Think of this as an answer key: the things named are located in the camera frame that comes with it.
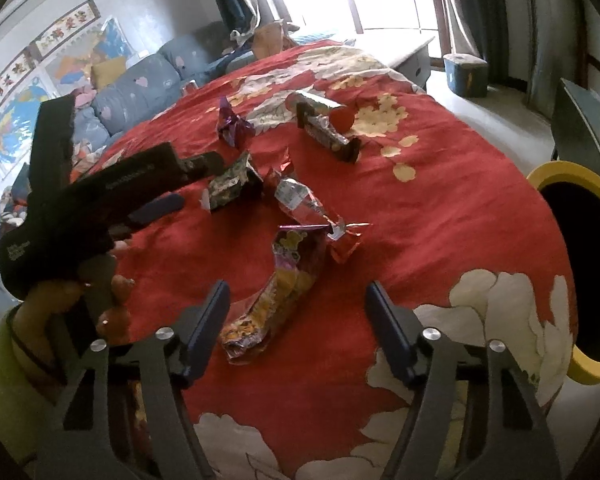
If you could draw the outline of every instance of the wrist bracelet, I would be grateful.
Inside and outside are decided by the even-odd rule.
[[[61,384],[66,384],[66,379],[64,378],[64,374],[62,373],[62,371],[59,368],[51,367],[44,363],[42,360],[40,360],[31,350],[29,350],[29,348],[27,348],[27,346],[15,333],[15,330],[13,329],[13,318],[15,317],[16,313],[19,311],[21,306],[22,304],[11,309],[10,313],[7,315],[7,328],[9,329],[11,339],[14,343],[16,343],[18,348],[20,348],[20,350],[24,352],[24,355],[26,355],[33,362],[33,364],[40,368],[45,374],[47,374],[50,377],[53,377],[56,381],[58,381]]]

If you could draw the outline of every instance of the metal screw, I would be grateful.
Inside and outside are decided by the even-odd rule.
[[[92,352],[102,352],[107,347],[107,342],[104,339],[96,339],[91,343],[90,348]]]
[[[493,341],[489,341],[489,348],[494,352],[501,354],[507,349],[507,345],[505,345],[502,341],[498,341],[494,339]]]
[[[173,328],[169,326],[163,326],[162,328],[159,328],[155,331],[155,336],[161,341],[171,339],[174,334],[175,332],[173,331]]]
[[[422,331],[422,335],[424,339],[428,339],[429,341],[437,341],[442,337],[440,330],[437,328],[426,328]]]

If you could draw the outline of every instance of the red bedspread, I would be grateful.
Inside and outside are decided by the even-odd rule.
[[[299,130],[283,99],[311,88],[356,108],[364,146],[337,161]],[[295,48],[216,80],[121,139],[110,154],[171,141],[180,156],[217,150],[218,101],[258,129],[261,172],[288,147],[299,179],[349,222],[372,222],[344,265],[328,262],[306,301],[252,364],[216,347],[186,392],[205,452],[224,479],[378,478],[411,400],[391,377],[363,312],[380,280],[391,298],[452,338],[505,341],[547,403],[568,366],[576,319],[573,279],[551,211],[513,163],[430,96],[359,50]],[[204,182],[181,190],[186,208],[134,236],[120,271],[138,282],[128,306],[141,338],[198,304],[218,279],[237,301],[272,273],[270,243],[290,221],[264,202],[200,207]],[[466,391],[458,388],[454,418]],[[450,441],[457,440],[450,433]]]

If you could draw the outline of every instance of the yellow rim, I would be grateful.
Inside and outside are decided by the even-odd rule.
[[[556,160],[539,166],[527,177],[538,191],[550,184],[569,182],[592,192],[600,199],[600,176],[593,171],[564,160]],[[578,346],[573,346],[568,375],[580,384],[600,383],[600,362],[584,355]]]

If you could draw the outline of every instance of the hand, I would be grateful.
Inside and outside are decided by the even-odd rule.
[[[111,290],[117,305],[100,316],[96,330],[112,345],[128,342],[130,317],[123,305],[131,295],[134,285],[134,280],[119,275],[114,276],[111,281]],[[87,285],[59,280],[37,284],[13,319],[13,329],[18,337],[25,345],[30,340],[46,339],[45,329],[49,317],[68,312],[84,294],[86,288]],[[34,348],[30,348],[29,345],[27,347],[36,353]]]
[[[123,243],[116,244],[115,251],[125,247]],[[96,326],[98,334],[114,346],[129,341],[130,316],[124,303],[131,295],[134,285],[133,280],[123,276],[113,277],[111,289],[117,305],[104,312]],[[56,363],[45,333],[48,320],[53,314],[62,314],[70,310],[87,287],[88,284],[59,280],[39,283],[31,290],[13,318],[13,331],[18,338],[29,351],[51,368]],[[29,359],[16,343],[13,343],[13,351],[31,384],[45,397],[54,400],[60,387],[56,380]]]

